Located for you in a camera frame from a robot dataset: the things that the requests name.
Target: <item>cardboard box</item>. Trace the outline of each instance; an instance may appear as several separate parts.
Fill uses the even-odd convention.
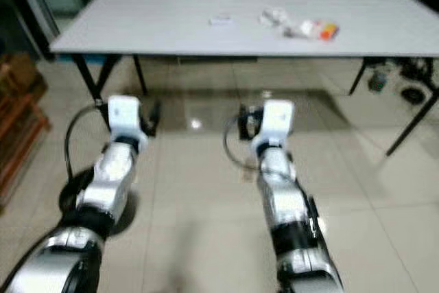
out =
[[[36,73],[36,78],[32,85],[27,90],[28,93],[32,94],[32,98],[35,102],[38,102],[39,99],[46,93],[47,91],[47,83],[41,73]]]
[[[9,76],[19,92],[25,93],[36,79],[36,67],[27,53],[5,54],[0,57],[0,75]]]

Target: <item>table top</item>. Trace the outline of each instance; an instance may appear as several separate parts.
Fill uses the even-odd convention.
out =
[[[266,8],[339,25],[331,41],[285,37]],[[210,25],[227,14],[233,22]],[[56,53],[192,56],[439,56],[439,16],[417,0],[93,0]]]

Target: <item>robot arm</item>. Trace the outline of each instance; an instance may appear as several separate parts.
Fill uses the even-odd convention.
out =
[[[341,293],[342,282],[318,225],[314,201],[300,186],[287,151],[292,102],[269,100],[263,110],[241,109],[241,139],[259,162],[258,186],[277,260],[282,292]]]
[[[135,97],[108,100],[111,142],[60,222],[22,258],[0,292],[96,292],[104,243],[125,208],[148,137]],[[155,119],[153,130],[157,125]]]

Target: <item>white tile floor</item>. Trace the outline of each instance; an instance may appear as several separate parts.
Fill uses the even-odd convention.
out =
[[[384,156],[416,112],[398,96],[407,83],[394,76],[373,94],[367,73],[348,97],[360,60],[141,63],[152,92],[143,103],[161,99],[163,121],[137,165],[137,216],[107,243],[100,292],[276,291],[259,192],[221,144],[239,103],[261,103],[267,95],[296,103],[290,147],[303,185],[316,197],[346,291],[437,292],[439,112]],[[73,64],[38,68],[49,84],[41,105],[54,127],[0,216],[0,281],[56,223],[66,179],[62,139],[75,111],[91,100]],[[99,66],[91,69],[96,76]],[[138,91],[132,59],[124,58],[104,94]],[[73,134],[74,168],[93,161],[107,138],[97,115],[84,119]]]

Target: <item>table leg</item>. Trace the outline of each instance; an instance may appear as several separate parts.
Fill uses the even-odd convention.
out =
[[[366,69],[366,63],[367,60],[364,58],[363,63],[361,64],[361,68],[358,71],[357,77],[354,80],[354,83],[352,84],[351,90],[349,91],[349,95],[352,95],[355,92],[355,89],[357,88],[357,85],[359,81],[361,80],[361,77],[364,74],[364,70]]]
[[[104,64],[102,65],[101,72],[99,73],[99,78],[97,79],[97,88],[99,92],[102,92],[102,89],[108,79],[110,77],[110,73],[112,68],[116,65],[117,62],[121,59],[122,55],[110,54],[106,57]]]
[[[431,82],[431,80],[433,79],[433,72],[434,72],[433,58],[426,58],[425,64],[427,65],[426,79]]]
[[[134,58],[134,64],[136,65],[137,76],[139,77],[139,80],[140,80],[140,86],[142,87],[142,93],[144,95],[148,95],[148,90],[146,89],[145,79],[143,78],[142,68],[141,68],[140,62],[139,62],[139,56],[133,55],[132,57]]]
[[[404,131],[399,135],[398,139],[392,144],[392,146],[385,153],[386,156],[390,156],[393,151],[395,151],[401,142],[410,134],[411,131],[418,125],[418,123],[422,120],[422,118],[428,113],[431,107],[438,101],[439,91],[434,91],[433,95],[429,98],[429,100],[424,104],[424,106],[419,110],[419,112],[414,116],[410,124],[404,129]]]
[[[72,54],[71,57],[73,61],[75,61],[76,66],[81,73],[82,79],[84,79],[85,85],[87,85],[88,91],[93,98],[93,101],[95,103],[102,102],[101,91],[98,89],[95,82],[93,81],[84,57],[81,54]],[[101,112],[102,118],[104,119],[107,128],[110,129],[110,125],[108,123],[108,109],[106,109],[105,107],[99,107],[99,111]]]

